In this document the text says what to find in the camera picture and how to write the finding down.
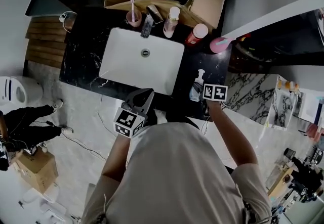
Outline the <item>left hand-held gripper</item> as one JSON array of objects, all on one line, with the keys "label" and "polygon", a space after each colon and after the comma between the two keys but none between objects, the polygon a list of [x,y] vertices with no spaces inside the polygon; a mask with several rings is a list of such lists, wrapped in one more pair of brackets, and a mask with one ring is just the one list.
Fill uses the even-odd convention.
[{"label": "left hand-held gripper", "polygon": [[114,131],[130,139],[138,135],[147,120],[153,97],[152,88],[142,88],[129,93],[115,114]]}]

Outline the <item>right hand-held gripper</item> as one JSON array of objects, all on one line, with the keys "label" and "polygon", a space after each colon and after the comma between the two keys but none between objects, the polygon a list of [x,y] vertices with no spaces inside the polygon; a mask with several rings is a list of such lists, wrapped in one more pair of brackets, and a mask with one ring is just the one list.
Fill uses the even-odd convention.
[{"label": "right hand-held gripper", "polygon": [[204,84],[202,98],[210,101],[226,102],[227,86],[217,84]]}]

